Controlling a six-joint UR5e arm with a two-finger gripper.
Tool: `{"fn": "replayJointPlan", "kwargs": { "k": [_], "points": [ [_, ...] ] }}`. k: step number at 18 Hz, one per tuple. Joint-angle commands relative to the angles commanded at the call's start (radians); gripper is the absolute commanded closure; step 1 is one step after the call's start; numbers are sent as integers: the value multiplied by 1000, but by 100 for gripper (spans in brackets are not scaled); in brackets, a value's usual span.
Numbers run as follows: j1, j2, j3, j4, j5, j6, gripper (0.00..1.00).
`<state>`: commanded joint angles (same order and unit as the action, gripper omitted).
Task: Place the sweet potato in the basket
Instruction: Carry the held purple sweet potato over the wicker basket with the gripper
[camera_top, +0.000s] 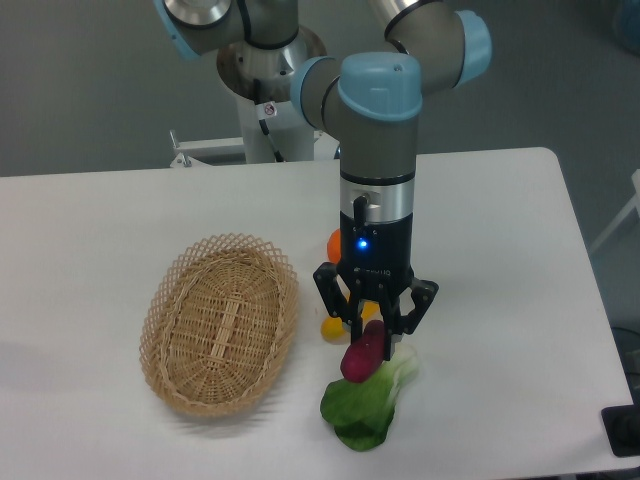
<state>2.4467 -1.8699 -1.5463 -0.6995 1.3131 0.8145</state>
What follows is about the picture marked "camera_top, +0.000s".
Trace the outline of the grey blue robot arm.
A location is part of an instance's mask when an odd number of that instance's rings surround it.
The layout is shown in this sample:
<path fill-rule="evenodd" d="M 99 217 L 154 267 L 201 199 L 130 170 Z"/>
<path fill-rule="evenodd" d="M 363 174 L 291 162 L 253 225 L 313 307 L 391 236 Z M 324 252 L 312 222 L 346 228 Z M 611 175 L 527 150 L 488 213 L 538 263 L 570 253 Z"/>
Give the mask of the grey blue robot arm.
<path fill-rule="evenodd" d="M 330 316 L 353 342 L 375 302 L 383 345 L 412 334 L 438 287 L 416 278 L 411 235 L 418 117 L 426 96 L 488 68 L 492 41 L 476 13 L 441 1 L 375 1 L 385 47 L 337 60 L 299 21 L 294 1 L 158 1 L 155 9 L 187 58 L 218 55 L 222 80 L 258 111 L 290 103 L 340 146 L 341 257 L 314 280 Z"/>

